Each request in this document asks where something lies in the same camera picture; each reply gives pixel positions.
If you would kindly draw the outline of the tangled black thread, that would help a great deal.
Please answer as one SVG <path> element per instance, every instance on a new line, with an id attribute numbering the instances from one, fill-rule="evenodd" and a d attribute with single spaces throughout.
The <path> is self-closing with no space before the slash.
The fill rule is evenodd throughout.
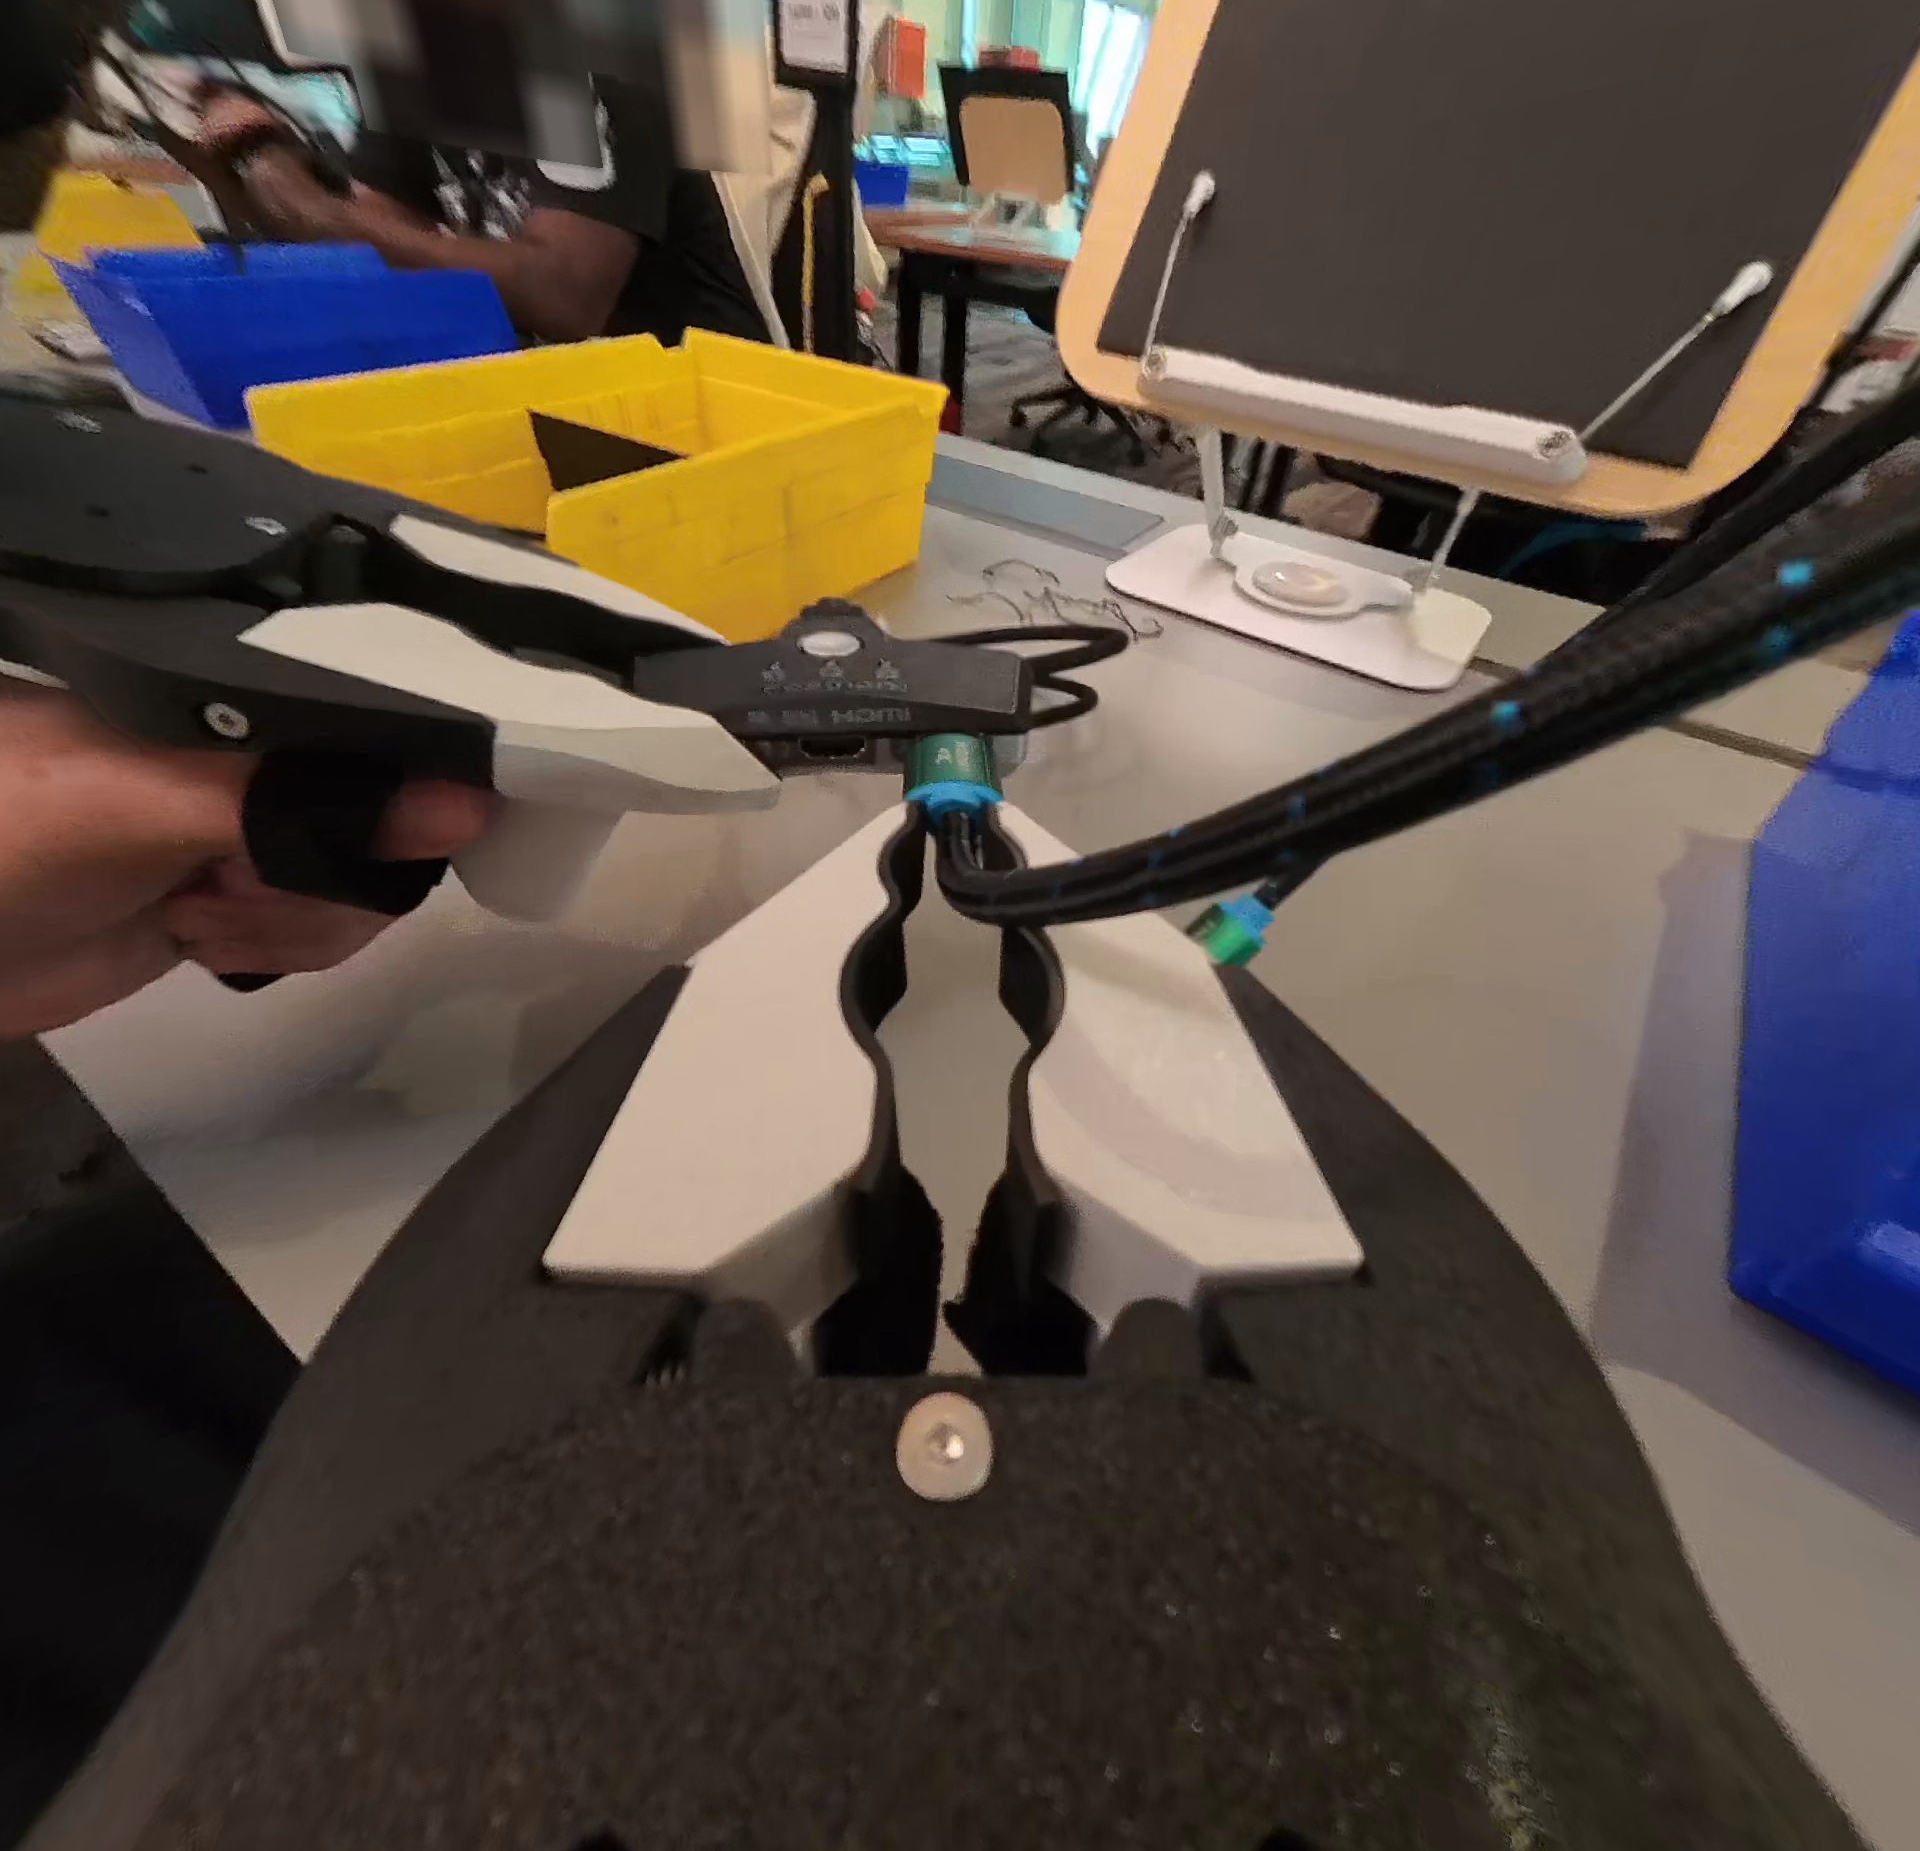
<path id="1" fill-rule="evenodd" d="M 995 606 L 1016 630 L 1097 625 L 1097 630 L 1122 630 L 1133 646 L 1163 635 L 1163 618 L 1122 604 L 1104 588 L 1080 593 L 1061 569 L 1034 567 L 1034 559 L 990 559 L 990 567 L 958 569 L 958 584 L 948 588 L 948 606 L 972 606 L 972 611 Z"/>

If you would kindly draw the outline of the tan-backed chair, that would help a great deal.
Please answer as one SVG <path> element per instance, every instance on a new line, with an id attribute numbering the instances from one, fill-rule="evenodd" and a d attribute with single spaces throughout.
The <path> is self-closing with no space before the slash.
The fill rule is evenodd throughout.
<path id="1" fill-rule="evenodd" d="M 954 185 L 979 228 L 1066 228 L 1080 178 L 1070 75 L 938 64 Z"/>

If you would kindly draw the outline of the blue plastic bin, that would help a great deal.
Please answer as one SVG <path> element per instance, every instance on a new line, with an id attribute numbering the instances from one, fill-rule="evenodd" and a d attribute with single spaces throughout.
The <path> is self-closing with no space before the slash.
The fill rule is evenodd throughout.
<path id="1" fill-rule="evenodd" d="M 483 271 L 401 271 L 370 248 L 201 248 L 51 258 L 113 378 L 195 424 L 247 431 L 264 384 L 513 353 Z"/>
<path id="2" fill-rule="evenodd" d="M 1724 1285 L 1920 1390 L 1920 635 L 1747 852 Z"/>

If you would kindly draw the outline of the black bin divider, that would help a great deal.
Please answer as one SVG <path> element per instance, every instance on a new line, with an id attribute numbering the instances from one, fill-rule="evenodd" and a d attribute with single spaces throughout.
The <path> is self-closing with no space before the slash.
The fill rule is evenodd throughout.
<path id="1" fill-rule="evenodd" d="M 563 416 L 531 408 L 525 420 L 531 420 L 551 496 L 686 459 L 686 450 L 627 441 L 627 433 L 578 424 Z"/>

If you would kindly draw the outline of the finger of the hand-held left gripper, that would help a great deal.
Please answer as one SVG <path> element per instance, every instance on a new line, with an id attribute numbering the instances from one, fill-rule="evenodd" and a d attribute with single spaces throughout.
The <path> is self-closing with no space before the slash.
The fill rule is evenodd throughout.
<path id="1" fill-rule="evenodd" d="M 343 604 L 385 604 L 502 648 L 513 659 L 636 673 L 655 657 L 720 648 L 723 635 L 593 577 L 551 549 L 424 516 L 336 520 Z"/>
<path id="2" fill-rule="evenodd" d="M 240 646 L 476 714 L 495 796 L 593 810 L 772 806 L 783 779 L 708 714 L 604 675 L 513 659 L 454 625 L 391 604 L 282 606 Z"/>

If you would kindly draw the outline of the black and white sign stand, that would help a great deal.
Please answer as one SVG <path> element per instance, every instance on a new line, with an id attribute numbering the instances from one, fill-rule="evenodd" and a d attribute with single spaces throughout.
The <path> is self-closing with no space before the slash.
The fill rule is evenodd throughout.
<path id="1" fill-rule="evenodd" d="M 778 236 L 778 302 L 807 357 L 861 364 L 857 296 L 857 88 L 861 0 L 772 0 L 772 75 L 800 115 L 784 225 Z"/>

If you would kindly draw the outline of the wooden-framed black book stand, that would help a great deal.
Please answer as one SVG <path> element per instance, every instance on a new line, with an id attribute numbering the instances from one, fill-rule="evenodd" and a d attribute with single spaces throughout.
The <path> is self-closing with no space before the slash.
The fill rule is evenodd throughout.
<path id="1" fill-rule="evenodd" d="M 1920 0 L 1163 0 L 1097 398 L 1574 520 L 1739 481 L 1912 214 Z"/>

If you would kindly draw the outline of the yellow plastic bin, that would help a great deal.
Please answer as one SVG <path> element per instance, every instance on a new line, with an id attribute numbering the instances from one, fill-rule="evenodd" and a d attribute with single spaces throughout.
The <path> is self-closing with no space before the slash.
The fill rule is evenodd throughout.
<path id="1" fill-rule="evenodd" d="M 766 639 L 918 559 L 946 405 L 928 378 L 686 332 L 264 384 L 247 420 L 282 459 L 537 533 L 723 639 Z M 686 459 L 551 496 L 531 408 Z"/>

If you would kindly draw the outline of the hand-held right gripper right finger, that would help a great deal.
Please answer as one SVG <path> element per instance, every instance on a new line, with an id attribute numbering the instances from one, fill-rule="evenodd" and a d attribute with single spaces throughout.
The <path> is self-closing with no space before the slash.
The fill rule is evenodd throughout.
<path id="1" fill-rule="evenodd" d="M 984 1376 L 1080 1376 L 1133 1306 L 1366 1271 L 1226 977 L 1152 911 L 995 927 L 1024 1034 L 948 1334 Z"/>

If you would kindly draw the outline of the black hdmi switch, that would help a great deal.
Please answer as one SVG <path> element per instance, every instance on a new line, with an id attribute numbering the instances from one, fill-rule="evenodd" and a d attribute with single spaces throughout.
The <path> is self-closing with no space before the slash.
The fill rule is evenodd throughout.
<path id="1" fill-rule="evenodd" d="M 1006 646 L 898 639 L 830 595 L 772 639 L 675 646 L 627 663 L 646 704 L 708 714 L 772 773 L 898 766 L 914 740 L 1034 731 L 1034 673 Z"/>

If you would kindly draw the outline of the person's left hand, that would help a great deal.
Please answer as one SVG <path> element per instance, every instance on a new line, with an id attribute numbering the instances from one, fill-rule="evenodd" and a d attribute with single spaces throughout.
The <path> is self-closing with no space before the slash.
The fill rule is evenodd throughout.
<path id="1" fill-rule="evenodd" d="M 141 746 L 61 688 L 0 681 L 0 1040 L 83 1023 L 177 967 L 308 977 L 390 917 L 256 878 L 256 758 Z"/>

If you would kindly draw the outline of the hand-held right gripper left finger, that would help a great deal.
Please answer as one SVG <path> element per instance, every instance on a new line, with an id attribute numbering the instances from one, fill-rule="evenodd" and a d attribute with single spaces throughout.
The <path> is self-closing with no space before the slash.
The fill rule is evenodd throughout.
<path id="1" fill-rule="evenodd" d="M 870 816 L 693 953 L 571 1204 L 565 1285 L 757 1298 L 823 1376 L 924 1376 L 938 1212 L 876 1025 L 907 991 L 924 816 Z"/>

